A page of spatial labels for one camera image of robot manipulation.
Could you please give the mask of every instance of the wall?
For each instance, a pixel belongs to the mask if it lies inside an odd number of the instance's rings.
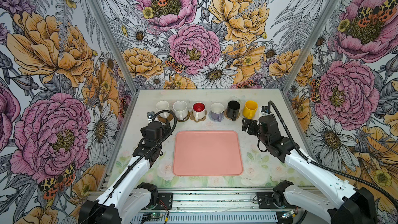
[[[383,11],[383,3],[390,9]],[[297,77],[287,91],[319,162],[374,183],[395,198],[396,9],[397,0],[341,0],[314,43],[310,82],[303,85]],[[379,223],[395,223],[395,207],[381,193],[365,187],[377,200]]]
[[[327,0],[99,1],[139,88],[195,89],[281,87]]]
[[[0,8],[0,222],[76,223],[131,92],[82,1]]]

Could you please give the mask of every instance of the yellow mug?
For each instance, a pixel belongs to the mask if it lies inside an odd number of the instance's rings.
[[[245,107],[243,108],[243,116],[245,116],[245,118],[252,119],[256,115],[257,108],[257,102],[247,101]]]

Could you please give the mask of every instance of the coaster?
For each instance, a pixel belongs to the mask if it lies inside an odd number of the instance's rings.
[[[185,119],[180,120],[179,118],[177,118],[177,121],[178,122],[186,122],[189,119],[190,116],[191,116],[191,114],[188,112],[188,115],[185,117]]]
[[[162,123],[166,123],[166,119],[165,118],[162,118],[162,117],[157,117],[158,118],[158,120],[160,121],[160,122],[162,122]],[[167,120],[170,122],[170,121],[172,121],[173,120],[173,115],[172,114],[170,114],[169,115],[169,117],[167,117]]]
[[[225,111],[224,111],[224,116],[225,116],[227,119],[232,120],[231,118],[229,118],[229,117],[226,115],[226,109],[225,109]],[[240,116],[240,113],[238,112],[238,115],[237,115],[235,121],[239,118],[239,116]]]
[[[193,116],[193,111],[191,111],[190,113],[191,113],[191,120],[192,120],[192,121],[195,121],[195,123],[199,123],[199,122],[201,122],[201,121],[206,120],[207,110],[206,110],[206,112],[205,112],[205,116],[204,116],[203,118],[199,119],[198,121],[195,120],[195,117]]]

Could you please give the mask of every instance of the black mug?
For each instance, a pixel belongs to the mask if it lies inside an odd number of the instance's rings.
[[[232,121],[235,121],[239,115],[240,104],[237,101],[228,102],[228,107],[226,109],[226,116]]]

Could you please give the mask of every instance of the table surface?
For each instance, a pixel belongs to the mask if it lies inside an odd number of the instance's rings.
[[[311,186],[311,183],[296,172],[280,162],[269,153],[262,153],[257,148],[257,138],[248,135],[241,130],[242,110],[248,100],[258,103],[255,120],[258,119],[261,106],[272,100],[280,111],[295,142],[305,149],[303,140],[295,126],[288,111],[281,92],[278,89],[197,89],[197,90],[141,90],[137,103],[134,107],[127,131],[123,138],[121,147],[117,154],[116,162],[113,164],[111,177],[108,183],[113,183],[128,165],[134,149],[142,138],[140,129],[148,124],[147,112],[156,112],[155,105],[159,101],[167,101],[172,108],[174,102],[185,101],[188,110],[196,102],[203,102],[207,112],[214,102],[220,102],[226,108],[231,100],[238,101],[240,117],[231,121],[224,117],[221,122],[213,122],[206,115],[206,120],[196,123],[188,119],[178,122],[173,134],[163,143],[162,152],[153,164],[152,168],[141,178],[141,182],[152,183],[158,188],[206,188],[206,187],[273,187],[283,180],[289,180],[298,186]],[[283,136],[287,136],[281,123],[279,129]],[[243,174],[240,176],[217,176],[217,177],[177,177],[173,174],[173,155],[176,134],[182,130],[234,130],[238,133],[241,157],[243,161]]]

